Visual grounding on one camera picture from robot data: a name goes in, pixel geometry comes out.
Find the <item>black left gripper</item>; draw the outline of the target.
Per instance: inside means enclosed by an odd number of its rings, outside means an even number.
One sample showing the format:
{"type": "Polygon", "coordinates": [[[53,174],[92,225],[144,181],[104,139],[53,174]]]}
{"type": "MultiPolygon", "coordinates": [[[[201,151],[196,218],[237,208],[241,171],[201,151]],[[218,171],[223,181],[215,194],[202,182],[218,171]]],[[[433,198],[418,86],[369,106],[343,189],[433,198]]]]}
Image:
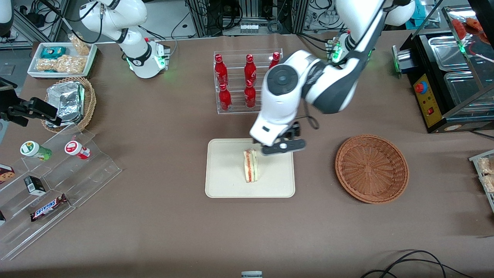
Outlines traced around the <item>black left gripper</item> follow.
{"type": "MultiPolygon", "coordinates": [[[[273,146],[302,146],[301,128],[299,121],[295,121],[283,134],[275,139],[273,146]]],[[[253,144],[253,148],[263,153],[265,149],[263,144],[253,144]]]]}

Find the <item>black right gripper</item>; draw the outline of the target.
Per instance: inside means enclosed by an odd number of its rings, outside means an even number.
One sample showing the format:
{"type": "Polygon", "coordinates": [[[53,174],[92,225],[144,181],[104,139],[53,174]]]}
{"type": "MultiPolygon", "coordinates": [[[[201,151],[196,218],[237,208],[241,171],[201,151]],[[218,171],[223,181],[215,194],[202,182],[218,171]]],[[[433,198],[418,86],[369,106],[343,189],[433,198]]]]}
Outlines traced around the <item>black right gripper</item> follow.
{"type": "Polygon", "coordinates": [[[61,126],[62,119],[57,117],[58,109],[56,107],[37,97],[32,97],[29,101],[23,100],[17,96],[15,88],[17,88],[17,84],[0,78],[0,114],[2,120],[26,127],[29,120],[25,116],[30,113],[33,118],[47,121],[55,127],[61,126]]]}

